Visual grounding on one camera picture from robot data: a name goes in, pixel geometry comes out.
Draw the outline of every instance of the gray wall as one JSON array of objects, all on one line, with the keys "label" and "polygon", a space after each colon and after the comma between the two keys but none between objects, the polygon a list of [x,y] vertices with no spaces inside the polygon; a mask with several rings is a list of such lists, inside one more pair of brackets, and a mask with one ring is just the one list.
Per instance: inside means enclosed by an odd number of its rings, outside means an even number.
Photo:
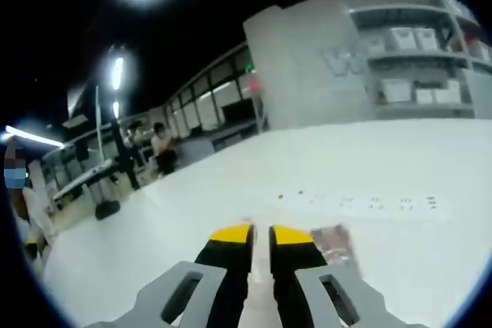
[{"label": "gray wall", "polygon": [[326,55],[358,41],[350,8],[392,3],[437,0],[308,0],[267,8],[244,23],[271,128],[373,119],[367,75],[337,76]]}]

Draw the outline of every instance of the black ceiling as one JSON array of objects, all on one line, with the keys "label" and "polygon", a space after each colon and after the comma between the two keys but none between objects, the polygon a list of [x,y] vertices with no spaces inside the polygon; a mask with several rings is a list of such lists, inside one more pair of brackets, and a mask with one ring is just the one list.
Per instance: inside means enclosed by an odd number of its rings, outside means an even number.
[{"label": "black ceiling", "polygon": [[[162,104],[191,76],[244,40],[243,21],[300,0],[5,0],[8,96],[5,124],[60,124],[66,91],[94,73],[114,43],[138,66],[126,114]],[[479,15],[480,0],[465,0]]]}]

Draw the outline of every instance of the black pants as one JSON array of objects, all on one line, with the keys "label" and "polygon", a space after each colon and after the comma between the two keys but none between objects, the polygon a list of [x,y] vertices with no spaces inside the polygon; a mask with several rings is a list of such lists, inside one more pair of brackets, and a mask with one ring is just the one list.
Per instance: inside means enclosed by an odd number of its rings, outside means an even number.
[{"label": "black pants", "polygon": [[170,174],[175,171],[175,164],[178,157],[174,150],[162,151],[155,161],[157,162],[158,173]]}]

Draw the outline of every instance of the shelving unit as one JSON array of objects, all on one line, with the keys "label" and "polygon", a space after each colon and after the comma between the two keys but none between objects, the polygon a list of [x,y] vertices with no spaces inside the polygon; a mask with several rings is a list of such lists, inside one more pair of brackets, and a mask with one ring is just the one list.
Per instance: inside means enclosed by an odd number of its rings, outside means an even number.
[{"label": "shelving unit", "polygon": [[[470,16],[457,14],[449,0],[436,0],[436,5],[419,4],[389,4],[365,6],[350,9],[349,14],[358,31],[360,40],[366,37],[374,37],[388,32],[393,27],[425,27],[435,31],[437,43],[440,50],[423,50],[419,48],[391,50],[385,45],[385,51],[370,52],[364,51],[366,56],[368,81],[371,82],[368,91],[373,99],[375,116],[385,119],[393,113],[402,115],[408,112],[409,116],[416,113],[423,117],[428,115],[433,117],[436,112],[448,113],[450,116],[476,117],[474,105],[470,96],[476,96],[477,92],[469,91],[470,85],[468,77],[470,74],[463,71],[477,71],[481,74],[490,74],[492,83],[492,63],[470,55],[465,42],[467,38],[479,38],[484,40],[484,31],[477,21]],[[451,51],[450,40],[459,40],[458,48]],[[415,93],[412,93],[410,101],[394,102],[381,104],[381,75],[387,78],[401,78],[409,81],[411,88],[414,89],[415,81],[421,81],[422,77],[426,82],[433,81],[434,76],[440,76],[436,81],[444,84],[449,79],[460,82],[461,103],[430,104],[417,103]]]}]

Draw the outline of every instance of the gray gripper bracket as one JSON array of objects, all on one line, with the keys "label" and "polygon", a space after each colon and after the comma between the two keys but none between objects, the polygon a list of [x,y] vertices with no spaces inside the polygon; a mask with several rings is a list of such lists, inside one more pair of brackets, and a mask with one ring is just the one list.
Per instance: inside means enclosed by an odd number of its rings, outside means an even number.
[{"label": "gray gripper bracket", "polygon": [[181,313],[180,328],[206,328],[225,274],[223,268],[181,261],[140,290],[126,314],[86,328],[169,328]]},{"label": "gray gripper bracket", "polygon": [[381,293],[355,271],[339,264],[295,271],[311,313],[314,328],[426,328],[406,324],[386,311]]}]

